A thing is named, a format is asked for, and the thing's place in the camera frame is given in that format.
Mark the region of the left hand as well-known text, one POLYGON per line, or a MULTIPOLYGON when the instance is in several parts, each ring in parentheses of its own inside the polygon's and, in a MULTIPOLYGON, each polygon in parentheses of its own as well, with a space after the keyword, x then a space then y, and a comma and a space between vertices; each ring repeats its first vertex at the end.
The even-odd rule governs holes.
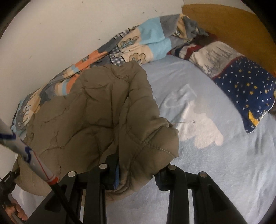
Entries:
POLYGON ((23 221, 27 221, 28 220, 28 216, 26 215, 25 211, 22 209, 22 207, 20 206, 20 204, 18 204, 18 202, 15 199, 10 199, 11 202, 11 206, 6 206, 5 207, 5 211, 8 214, 8 216, 11 218, 11 220, 13 221, 13 223, 17 223, 17 221, 12 217, 12 215, 15 212, 17 213, 17 217, 23 221))

